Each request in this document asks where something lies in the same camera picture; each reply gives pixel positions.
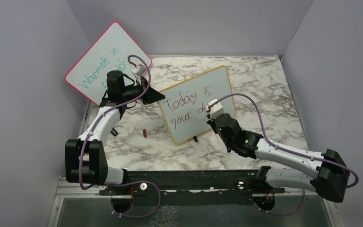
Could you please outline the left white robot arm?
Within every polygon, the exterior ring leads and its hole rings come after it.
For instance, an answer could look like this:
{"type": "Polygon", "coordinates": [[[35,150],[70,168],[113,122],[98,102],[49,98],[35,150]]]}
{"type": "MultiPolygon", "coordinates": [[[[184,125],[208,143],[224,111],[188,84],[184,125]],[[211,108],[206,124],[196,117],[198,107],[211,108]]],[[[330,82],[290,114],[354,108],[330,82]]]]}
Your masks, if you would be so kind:
{"type": "Polygon", "coordinates": [[[69,183],[109,185],[118,194],[129,190],[126,170],[108,166],[104,144],[122,119],[127,104],[140,100],[147,105],[165,99],[165,95],[153,89],[148,79],[135,75],[132,85],[125,85],[126,74],[119,70],[107,73],[107,90],[99,105],[98,114],[77,139],[65,144],[66,180],[69,183]]]}

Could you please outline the yellow framed whiteboard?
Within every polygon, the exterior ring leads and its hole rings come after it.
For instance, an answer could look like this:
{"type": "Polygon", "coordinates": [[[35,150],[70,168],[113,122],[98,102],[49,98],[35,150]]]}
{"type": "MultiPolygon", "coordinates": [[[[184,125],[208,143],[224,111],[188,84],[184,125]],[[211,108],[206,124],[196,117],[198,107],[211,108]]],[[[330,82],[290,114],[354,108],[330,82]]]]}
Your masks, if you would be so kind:
{"type": "Polygon", "coordinates": [[[165,99],[158,104],[173,142],[181,144],[210,130],[205,107],[232,92],[224,65],[161,90],[165,99]]]}

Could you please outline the black pink-board stand foot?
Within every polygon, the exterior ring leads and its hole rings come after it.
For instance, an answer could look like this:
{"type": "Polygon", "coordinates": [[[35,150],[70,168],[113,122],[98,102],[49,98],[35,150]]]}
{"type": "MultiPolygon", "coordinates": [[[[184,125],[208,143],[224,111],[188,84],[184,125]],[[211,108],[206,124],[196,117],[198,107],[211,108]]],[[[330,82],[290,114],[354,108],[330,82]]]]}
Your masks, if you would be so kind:
{"type": "Polygon", "coordinates": [[[112,128],[112,130],[111,130],[111,134],[112,134],[114,137],[116,137],[116,136],[118,135],[118,132],[117,132],[114,128],[112,128]]]}

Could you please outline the pink framed whiteboard with writing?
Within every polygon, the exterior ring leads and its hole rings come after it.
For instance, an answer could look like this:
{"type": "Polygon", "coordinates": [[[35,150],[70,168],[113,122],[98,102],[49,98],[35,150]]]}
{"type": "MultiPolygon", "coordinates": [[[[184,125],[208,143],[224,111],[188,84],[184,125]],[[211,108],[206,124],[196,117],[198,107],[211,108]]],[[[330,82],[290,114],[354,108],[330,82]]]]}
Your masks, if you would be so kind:
{"type": "Polygon", "coordinates": [[[152,59],[118,22],[113,22],[65,75],[65,81],[95,105],[107,90],[107,73],[132,76],[128,56],[136,55],[150,66],[152,59]]]}

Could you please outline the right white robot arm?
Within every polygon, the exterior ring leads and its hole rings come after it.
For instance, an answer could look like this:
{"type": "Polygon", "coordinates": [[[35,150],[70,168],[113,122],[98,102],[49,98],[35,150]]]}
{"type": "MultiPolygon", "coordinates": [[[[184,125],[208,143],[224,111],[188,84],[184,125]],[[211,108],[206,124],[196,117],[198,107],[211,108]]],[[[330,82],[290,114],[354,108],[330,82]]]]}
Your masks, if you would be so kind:
{"type": "Polygon", "coordinates": [[[267,141],[261,134],[243,130],[228,113],[217,117],[207,114],[207,118],[207,124],[219,135],[227,152],[287,167],[262,167],[254,179],[257,191],[283,187],[306,189],[326,200],[343,202],[350,173],[338,152],[327,149],[321,153],[296,148],[288,152],[275,141],[267,141]]]}

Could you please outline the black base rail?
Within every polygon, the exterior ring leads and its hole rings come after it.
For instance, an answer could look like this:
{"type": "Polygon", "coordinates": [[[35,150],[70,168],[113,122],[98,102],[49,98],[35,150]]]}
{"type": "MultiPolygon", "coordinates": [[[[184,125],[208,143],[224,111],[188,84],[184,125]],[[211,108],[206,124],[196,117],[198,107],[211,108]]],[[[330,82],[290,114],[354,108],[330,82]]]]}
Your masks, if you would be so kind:
{"type": "Polygon", "coordinates": [[[128,186],[107,186],[101,196],[109,196],[118,208],[131,206],[199,206],[253,205],[259,200],[284,193],[283,188],[272,189],[260,170],[211,171],[129,171],[128,186]]]}

